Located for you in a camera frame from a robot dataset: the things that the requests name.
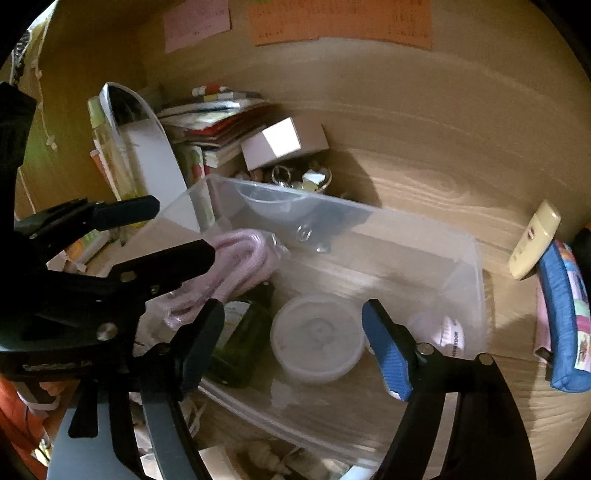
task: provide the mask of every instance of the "white cable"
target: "white cable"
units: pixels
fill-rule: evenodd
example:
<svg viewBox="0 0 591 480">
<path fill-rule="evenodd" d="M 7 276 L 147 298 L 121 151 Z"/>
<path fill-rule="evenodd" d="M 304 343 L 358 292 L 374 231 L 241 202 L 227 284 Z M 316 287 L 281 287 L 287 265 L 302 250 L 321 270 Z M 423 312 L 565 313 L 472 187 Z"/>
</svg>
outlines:
<svg viewBox="0 0 591 480">
<path fill-rule="evenodd" d="M 45 37 L 47 35 L 47 30 L 49 29 L 49 25 L 51 23 L 51 17 L 53 16 L 53 10 L 45 20 L 45 26 L 43 27 L 43 34 L 41 36 L 41 40 L 39 40 L 39 48 L 37 49 L 37 56 L 31 62 L 31 67 L 35 69 L 35 78 L 37 79 L 37 89 L 39 90 L 39 104 L 38 108 L 41 111 L 41 124 L 43 125 L 43 131 L 47 137 L 46 145 L 51 147 L 53 151 L 57 151 L 57 143 L 56 143 L 56 136 L 50 135 L 49 131 L 47 130 L 47 123 L 45 120 L 45 110 L 44 110 L 44 100 L 43 100 L 43 90 L 41 88 L 41 77 L 43 76 L 43 71 L 39 69 L 39 57 L 41 56 L 41 49 L 43 48 L 43 44 L 45 43 Z"/>
<path fill-rule="evenodd" d="M 37 213 L 37 210 L 35 209 L 35 204 L 33 204 L 33 199 L 31 198 L 31 193 L 29 192 L 29 189 L 27 188 L 27 184 L 25 183 L 25 177 L 22 176 L 22 170 L 21 167 L 18 167 L 18 178 L 21 179 L 21 183 L 22 183 L 22 188 L 25 190 L 25 195 L 27 195 L 27 199 L 29 200 L 29 205 L 31 206 L 31 210 L 33 211 L 33 213 Z"/>
</svg>

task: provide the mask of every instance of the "sticker label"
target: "sticker label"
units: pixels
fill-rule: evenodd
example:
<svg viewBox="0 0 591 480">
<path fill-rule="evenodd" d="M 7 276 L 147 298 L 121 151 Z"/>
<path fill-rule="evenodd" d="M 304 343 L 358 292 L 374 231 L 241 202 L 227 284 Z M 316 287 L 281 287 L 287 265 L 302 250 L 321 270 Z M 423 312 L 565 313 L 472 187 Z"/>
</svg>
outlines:
<svg viewBox="0 0 591 480">
<path fill-rule="evenodd" d="M 250 304 L 245 301 L 230 301 L 223 306 L 226 318 L 224 319 L 222 334 L 217 340 L 216 348 L 224 348 L 226 346 L 249 307 Z"/>
</svg>

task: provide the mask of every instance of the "blue pouch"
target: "blue pouch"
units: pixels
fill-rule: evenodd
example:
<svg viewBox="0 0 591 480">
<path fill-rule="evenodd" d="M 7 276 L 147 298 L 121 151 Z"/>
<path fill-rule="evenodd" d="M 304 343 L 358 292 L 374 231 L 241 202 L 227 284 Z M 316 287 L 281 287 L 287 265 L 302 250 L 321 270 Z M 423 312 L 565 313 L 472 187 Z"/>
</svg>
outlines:
<svg viewBox="0 0 591 480">
<path fill-rule="evenodd" d="M 570 248 L 554 240 L 538 262 L 553 354 L 550 386 L 591 390 L 591 317 L 581 273 Z"/>
</svg>

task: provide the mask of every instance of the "plastic lid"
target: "plastic lid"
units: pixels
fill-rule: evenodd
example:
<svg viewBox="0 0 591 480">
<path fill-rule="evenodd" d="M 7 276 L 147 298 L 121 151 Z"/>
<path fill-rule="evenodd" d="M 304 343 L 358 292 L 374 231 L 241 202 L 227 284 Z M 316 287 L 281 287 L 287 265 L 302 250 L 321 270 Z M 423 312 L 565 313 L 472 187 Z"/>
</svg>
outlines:
<svg viewBox="0 0 591 480">
<path fill-rule="evenodd" d="M 90 124 L 92 128 L 98 127 L 106 122 L 105 113 L 100 105 L 100 99 L 93 97 L 88 100 L 88 113 L 90 113 Z"/>
<path fill-rule="evenodd" d="M 275 316 L 271 346 L 284 370 L 298 380 L 336 380 L 351 370 L 363 353 L 361 310 L 337 295 L 297 297 Z"/>
</svg>

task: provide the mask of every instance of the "white box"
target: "white box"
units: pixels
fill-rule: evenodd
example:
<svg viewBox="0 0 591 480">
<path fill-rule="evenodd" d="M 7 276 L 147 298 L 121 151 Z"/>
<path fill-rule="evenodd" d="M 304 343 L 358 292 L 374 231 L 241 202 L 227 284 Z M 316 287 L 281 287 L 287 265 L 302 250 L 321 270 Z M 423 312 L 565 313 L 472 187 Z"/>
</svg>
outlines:
<svg viewBox="0 0 591 480">
<path fill-rule="evenodd" d="M 286 118 L 241 144 L 248 170 L 328 150 L 322 125 L 311 115 Z"/>
</svg>

